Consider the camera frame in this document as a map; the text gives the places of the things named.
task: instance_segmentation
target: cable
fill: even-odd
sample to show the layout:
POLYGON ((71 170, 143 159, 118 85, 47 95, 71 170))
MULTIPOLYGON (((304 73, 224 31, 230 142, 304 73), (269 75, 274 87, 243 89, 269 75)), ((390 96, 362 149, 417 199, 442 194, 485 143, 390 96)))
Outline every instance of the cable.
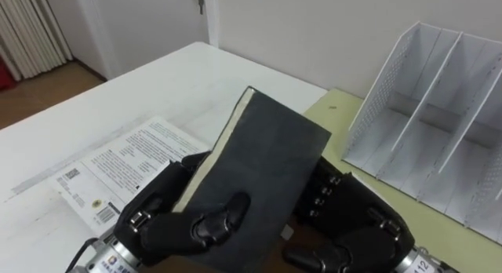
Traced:
POLYGON ((77 264, 78 260, 80 259, 82 254, 85 252, 85 250, 88 247, 90 247, 97 240, 98 240, 98 238, 90 238, 87 241, 85 241, 84 244, 82 245, 82 247, 78 250, 77 254, 75 254, 75 257, 73 257, 73 260, 71 260, 70 265, 68 265, 68 268, 66 269, 66 271, 64 273, 70 272, 71 269, 73 269, 73 267, 75 267, 75 265, 77 264))

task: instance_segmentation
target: red object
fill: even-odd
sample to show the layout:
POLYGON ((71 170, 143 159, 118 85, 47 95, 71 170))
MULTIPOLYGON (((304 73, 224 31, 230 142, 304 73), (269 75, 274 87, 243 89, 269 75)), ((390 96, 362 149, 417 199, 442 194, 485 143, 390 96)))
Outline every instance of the red object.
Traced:
POLYGON ((9 89, 13 88, 16 85, 13 77, 9 73, 9 69, 3 63, 3 60, 0 59, 0 89, 9 89))

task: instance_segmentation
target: book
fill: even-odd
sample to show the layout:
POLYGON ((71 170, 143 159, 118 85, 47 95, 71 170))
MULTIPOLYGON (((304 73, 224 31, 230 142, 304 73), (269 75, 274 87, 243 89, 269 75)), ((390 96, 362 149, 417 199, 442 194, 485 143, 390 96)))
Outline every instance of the book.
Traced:
POLYGON ((173 211, 210 211, 238 191, 249 194, 251 205, 224 244, 189 258, 225 272, 260 270, 329 137, 304 116, 248 88, 173 211))

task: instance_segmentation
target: white wall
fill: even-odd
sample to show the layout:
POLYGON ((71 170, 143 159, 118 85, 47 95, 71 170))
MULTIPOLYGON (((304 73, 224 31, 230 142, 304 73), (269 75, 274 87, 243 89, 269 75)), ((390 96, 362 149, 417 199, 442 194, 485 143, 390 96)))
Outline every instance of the white wall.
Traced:
POLYGON ((502 40, 502 0, 219 0, 220 48, 366 96, 398 36, 421 20, 502 40))
POLYGON ((107 67, 100 36, 93 18, 92 0, 48 0, 74 57, 106 78, 113 78, 107 67))

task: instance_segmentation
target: white paper organizer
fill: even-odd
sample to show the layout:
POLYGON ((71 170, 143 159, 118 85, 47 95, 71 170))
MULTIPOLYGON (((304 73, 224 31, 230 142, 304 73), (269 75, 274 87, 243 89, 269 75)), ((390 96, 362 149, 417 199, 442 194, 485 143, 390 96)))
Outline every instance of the white paper organizer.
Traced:
POLYGON ((502 244, 502 43, 417 23, 352 122, 346 162, 502 244))

